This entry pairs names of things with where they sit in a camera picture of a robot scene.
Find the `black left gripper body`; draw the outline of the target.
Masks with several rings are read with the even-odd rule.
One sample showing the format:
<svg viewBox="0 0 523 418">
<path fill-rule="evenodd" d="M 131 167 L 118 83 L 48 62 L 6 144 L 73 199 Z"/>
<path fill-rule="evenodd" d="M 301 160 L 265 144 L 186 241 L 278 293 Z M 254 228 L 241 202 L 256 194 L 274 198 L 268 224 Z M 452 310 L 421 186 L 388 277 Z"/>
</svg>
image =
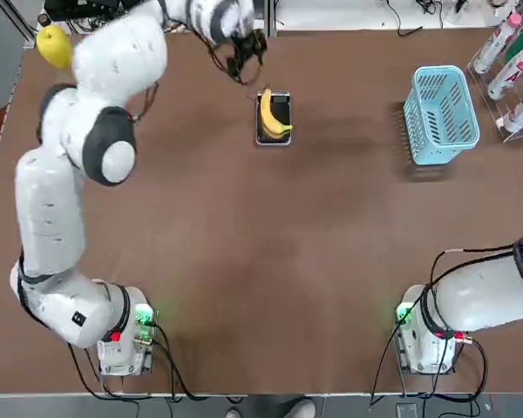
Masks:
<svg viewBox="0 0 523 418">
<path fill-rule="evenodd" d="M 267 39 L 263 29 L 254 29 L 245 37 L 231 37 L 235 57 L 262 57 L 266 52 Z"/>
</svg>

